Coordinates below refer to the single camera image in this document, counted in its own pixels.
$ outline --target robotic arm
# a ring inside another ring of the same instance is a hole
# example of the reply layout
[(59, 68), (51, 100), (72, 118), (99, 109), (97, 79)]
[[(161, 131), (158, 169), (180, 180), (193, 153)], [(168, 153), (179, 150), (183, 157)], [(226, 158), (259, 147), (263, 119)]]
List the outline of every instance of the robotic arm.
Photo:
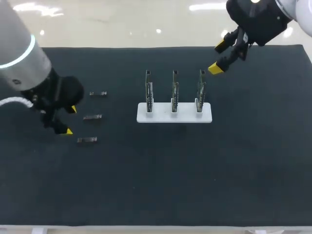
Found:
[(225, 35), (215, 50), (224, 52), (233, 47), (230, 56), (222, 57), (208, 68), (213, 75), (226, 72), (238, 58), (246, 60), (248, 49), (257, 43), (264, 46), (287, 29), (292, 20), (312, 37), (312, 0), (228, 0), (227, 11), (238, 24)]
[(0, 0), (0, 78), (20, 92), (40, 111), (44, 127), (56, 134), (72, 134), (57, 111), (75, 113), (84, 94), (76, 77), (60, 77), (16, 12)]

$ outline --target black mat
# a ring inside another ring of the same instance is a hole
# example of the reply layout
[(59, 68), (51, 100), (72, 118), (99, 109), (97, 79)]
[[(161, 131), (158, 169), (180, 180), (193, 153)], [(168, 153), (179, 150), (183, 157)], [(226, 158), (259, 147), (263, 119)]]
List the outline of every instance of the black mat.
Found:
[[(47, 48), (88, 96), (61, 113), (74, 136), (45, 130), (19, 104), (0, 107), (0, 224), (312, 226), (312, 65), (302, 46), (253, 47), (209, 77), (211, 124), (139, 124), (145, 70), (155, 101), (193, 101), (213, 48)], [(1, 84), (0, 98), (16, 95)], [(86, 114), (103, 114), (100, 126)], [(77, 147), (77, 137), (98, 137)]]

